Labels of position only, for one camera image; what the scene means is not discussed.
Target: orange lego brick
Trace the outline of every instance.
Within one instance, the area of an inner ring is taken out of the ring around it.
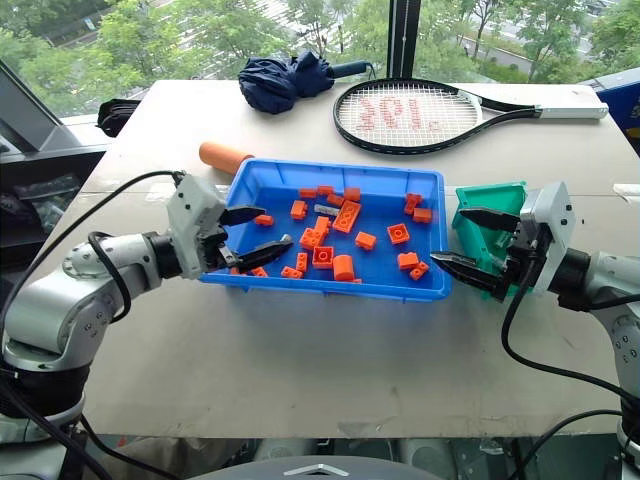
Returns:
[[[330,195],[333,193],[333,187],[330,185],[318,185],[318,195]]]
[[[420,263],[416,252],[401,253],[398,255],[398,268],[400,270],[411,270]]]
[[[329,234],[329,225],[331,225],[331,219],[329,217],[319,216],[316,219],[316,226],[314,227],[314,230],[321,233],[324,232],[325,235],[327,235]]]
[[[251,273],[253,273],[256,277],[268,277],[269,276],[269,275],[267,275],[267,271],[262,267],[258,267],[258,268],[252,269]]]
[[[344,199],[352,202],[360,201],[360,189],[358,187],[349,187],[344,189]]]
[[[416,282],[422,278],[422,276],[429,271],[429,265],[424,262],[420,262],[416,268],[409,272],[409,276]]]
[[[352,282],[355,277],[351,255],[338,255],[333,259],[334,280],[338,282]]]
[[[376,246],[376,240],[376,237],[369,233],[359,232],[356,235],[356,246],[371,251]]]
[[[409,231],[404,223],[399,223],[398,225],[391,225],[387,227],[387,232],[389,232],[389,238],[391,239],[391,243],[397,245],[398,243],[408,242]]]
[[[362,205],[359,203],[345,200],[340,209],[340,213],[333,221],[333,228],[344,233],[350,233],[353,224],[356,223],[356,218],[358,218],[361,208]]]
[[[341,207],[344,203],[344,197],[341,197],[340,195],[336,195],[334,193],[330,193],[329,195],[327,195],[327,202],[331,205]]]
[[[305,228],[299,243],[305,250],[313,250],[315,247],[322,245],[325,236],[326,232],[320,232],[313,228]]]
[[[414,208],[413,221],[418,223],[431,223],[432,212],[430,208]]]
[[[293,205],[291,205],[291,218],[294,220],[302,220],[307,216],[307,202],[304,200],[294,200]]]
[[[291,267],[284,267],[280,272],[280,275],[286,278],[302,278],[302,272]]]
[[[404,213],[407,215],[413,215],[413,210],[422,202],[422,195],[418,193],[407,193],[407,203],[404,206]]]
[[[333,247],[314,248],[311,265],[319,270],[331,269],[333,267]]]
[[[318,192],[315,188],[301,188],[298,190],[300,198],[316,198]]]
[[[302,273],[307,272],[307,254],[300,252],[296,257],[296,270]]]
[[[265,227],[270,227],[273,225],[273,217],[271,215],[258,215],[253,219],[258,225],[263,225]]]

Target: blue plastic tray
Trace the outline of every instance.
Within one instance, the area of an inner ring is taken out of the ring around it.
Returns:
[[[362,284],[336,282],[332,270],[313,268],[311,252],[304,279],[280,276],[282,268],[285,265],[294,268],[296,255],[305,251],[298,241],[305,228],[315,226],[318,214],[313,211],[313,205],[327,205],[327,202],[326,197],[304,199],[309,210],[302,221],[295,221],[289,216],[291,204],[299,199],[299,188],[318,185],[331,185],[339,194],[344,192],[345,187],[359,187],[361,190],[362,210],[351,233],[331,229],[324,245],[333,246],[335,255],[348,254],[353,257],[355,275],[362,279]],[[408,192],[423,196],[420,206],[433,210],[432,223],[416,223],[403,212],[405,194]],[[227,203],[230,206],[256,205],[265,208],[275,220],[272,227],[249,222],[228,228],[227,245],[232,250],[244,253],[257,245],[279,240],[285,233],[291,235],[294,246],[278,260],[265,266],[268,278],[251,274],[231,275],[225,270],[202,275],[200,279],[203,282],[245,289],[277,288],[426,302],[445,298],[451,291],[451,278],[429,258],[432,250],[447,249],[444,181],[437,172],[252,159],[245,161],[238,171]],[[411,239],[407,243],[392,245],[387,227],[398,223],[407,226]],[[360,231],[377,237],[376,246],[371,252],[356,247],[355,237]],[[409,277],[407,271],[400,271],[397,265],[398,253],[412,251],[430,267],[429,272],[417,282]]]

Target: table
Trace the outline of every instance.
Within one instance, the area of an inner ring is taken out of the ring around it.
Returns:
[[[461,85],[519,103],[596,101],[585,86]],[[150,90],[55,232],[125,180],[202,164],[212,140],[263,158],[433,169],[456,186],[565,180],[578,222],[572,246],[640,251],[638,208],[612,190],[638,183],[638,159],[610,117],[600,122],[517,121],[454,148],[415,157],[372,154],[344,141],[331,119],[346,87],[277,116],[252,110],[233,81],[161,81]],[[64,242],[90,230],[163,231],[164,179],[130,189]],[[451,249],[460,250],[449,231]],[[60,250],[40,268],[53,268]],[[570,414],[618,408],[606,391],[530,370],[500,346],[506,305],[456,283],[433,304],[273,292],[166,281],[138,298],[105,336],[87,383],[86,413],[102,433],[194,437],[467,437],[540,434]],[[533,359],[616,381],[608,336],[592,317],[561,310],[553,295],[527,297],[512,328]],[[596,417],[567,431],[612,432]]]

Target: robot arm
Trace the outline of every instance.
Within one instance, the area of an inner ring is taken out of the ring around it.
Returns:
[[[227,208],[222,196],[197,177],[185,175],[167,205],[165,234],[99,238],[99,248],[117,269],[125,290],[89,243],[74,247],[51,274],[25,287],[5,322],[0,374],[12,388],[57,425],[75,421],[84,404],[83,387],[107,327],[127,301],[175,276],[264,265],[291,247],[270,242],[240,255],[225,244],[226,225],[264,213],[256,207]],[[0,444],[45,436],[0,395]]]
[[[533,269],[535,293],[556,293],[561,307],[590,312],[606,329],[620,387],[626,392],[618,439],[631,452],[628,464],[640,466],[640,302],[608,304],[640,294],[640,258],[604,252],[590,256],[568,248],[575,216],[562,182],[529,192],[519,216],[486,208],[461,209],[459,213],[481,227],[512,236],[500,275],[480,270],[474,259],[433,252],[431,257],[445,271],[503,301],[509,286],[520,286]]]

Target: orange foam roller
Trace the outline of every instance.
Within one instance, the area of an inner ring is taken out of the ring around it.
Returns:
[[[204,142],[200,145],[200,160],[227,173],[236,173],[247,158],[253,155],[219,143]]]

